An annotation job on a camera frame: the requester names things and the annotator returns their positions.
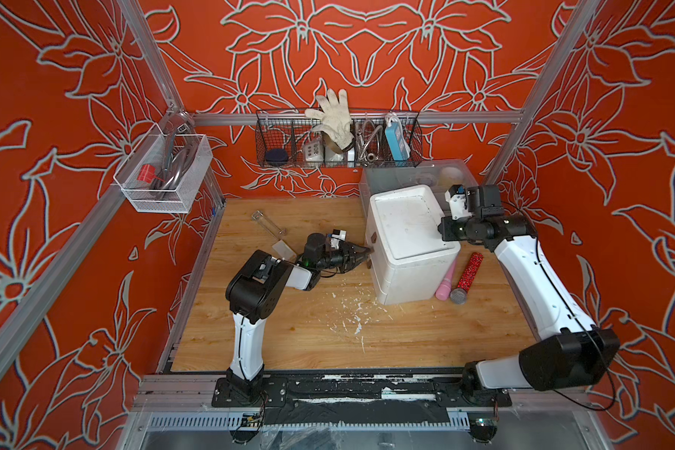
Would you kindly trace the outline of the pink microphone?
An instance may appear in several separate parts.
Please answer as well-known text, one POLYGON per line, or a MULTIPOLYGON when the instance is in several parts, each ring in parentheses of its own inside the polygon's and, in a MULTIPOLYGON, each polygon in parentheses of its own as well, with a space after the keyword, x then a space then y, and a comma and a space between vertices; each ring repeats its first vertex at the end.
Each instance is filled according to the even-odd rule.
POLYGON ((450 296, 450 294, 453 290, 452 281, 453 281, 453 277, 454 277, 454 274, 455 274, 456 263, 457 263, 457 259, 453 260, 452 264, 450 264, 450 266, 448 266, 446 272, 444 273, 444 276, 442 277, 442 280, 441 280, 438 288, 435 291, 434 296, 438 300, 441 300, 441 301, 448 300, 448 298, 449 298, 449 296, 450 296))

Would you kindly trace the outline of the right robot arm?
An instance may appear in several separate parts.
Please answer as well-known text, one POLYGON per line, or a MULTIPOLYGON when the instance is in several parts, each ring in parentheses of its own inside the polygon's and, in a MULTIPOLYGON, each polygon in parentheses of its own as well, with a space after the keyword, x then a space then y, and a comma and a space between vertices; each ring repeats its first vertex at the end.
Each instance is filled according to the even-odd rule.
POLYGON ((571 297, 530 221, 521 215, 445 217, 438 230, 446 242, 481 245, 495 255, 537 340, 516 355, 468 364, 471 388, 553 391, 603 379, 619 338, 571 297))

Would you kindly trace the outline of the white drawer cabinet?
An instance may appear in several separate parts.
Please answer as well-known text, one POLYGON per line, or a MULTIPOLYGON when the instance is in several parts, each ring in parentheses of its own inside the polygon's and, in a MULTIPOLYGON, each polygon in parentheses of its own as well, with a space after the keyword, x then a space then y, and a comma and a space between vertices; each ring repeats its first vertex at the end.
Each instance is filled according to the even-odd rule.
POLYGON ((365 244, 377 301, 385 306, 433 298, 461 244, 438 231, 444 212, 425 185, 378 193, 369 199, 365 244))

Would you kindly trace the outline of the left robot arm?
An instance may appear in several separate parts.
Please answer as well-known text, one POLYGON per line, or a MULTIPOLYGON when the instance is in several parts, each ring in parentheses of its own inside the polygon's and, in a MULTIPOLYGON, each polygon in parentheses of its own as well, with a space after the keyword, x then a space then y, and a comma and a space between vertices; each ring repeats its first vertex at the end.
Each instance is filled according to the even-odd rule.
POLYGON ((371 253, 370 247, 347 241, 342 230, 310 234, 293 262, 254 251, 225 292, 234 319, 234 354, 226 372, 230 386, 247 396, 259 391, 266 321, 285 289, 308 292, 321 279, 355 270, 371 253))

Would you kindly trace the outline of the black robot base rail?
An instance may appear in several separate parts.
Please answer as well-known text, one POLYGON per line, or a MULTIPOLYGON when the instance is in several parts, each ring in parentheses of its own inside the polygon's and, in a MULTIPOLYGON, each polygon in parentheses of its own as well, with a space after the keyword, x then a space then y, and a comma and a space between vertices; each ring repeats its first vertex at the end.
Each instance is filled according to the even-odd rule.
POLYGON ((265 370, 252 384, 219 377, 211 406, 256 409, 266 425, 451 425, 451 412, 493 416, 512 399, 464 386, 460 367, 265 370))

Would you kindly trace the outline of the red glitter microphone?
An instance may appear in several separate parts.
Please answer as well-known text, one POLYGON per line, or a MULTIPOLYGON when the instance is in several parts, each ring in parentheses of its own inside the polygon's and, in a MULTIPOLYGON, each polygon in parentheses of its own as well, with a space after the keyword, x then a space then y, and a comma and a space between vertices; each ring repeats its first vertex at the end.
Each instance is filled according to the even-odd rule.
POLYGON ((450 292, 450 300, 456 305, 464 305, 467 302, 468 292, 472 287, 479 268, 484 260, 482 253, 474 252, 468 264, 460 275, 457 286, 450 292))

